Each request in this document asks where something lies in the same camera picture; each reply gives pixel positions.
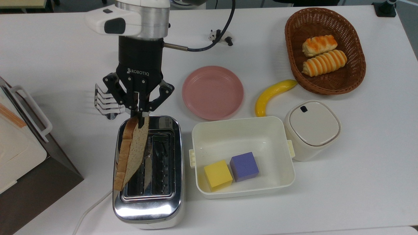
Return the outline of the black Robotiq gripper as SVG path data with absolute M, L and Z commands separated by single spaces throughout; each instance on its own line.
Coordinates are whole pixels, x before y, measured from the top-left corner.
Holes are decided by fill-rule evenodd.
M 124 105 L 131 117 L 138 112 L 139 128 L 143 127 L 149 112 L 155 111 L 174 91 L 171 84 L 162 80 L 162 52 L 163 38 L 139 40 L 119 36 L 117 73 L 103 78 L 118 105 Z M 150 93 L 158 85 L 159 97 L 149 101 Z

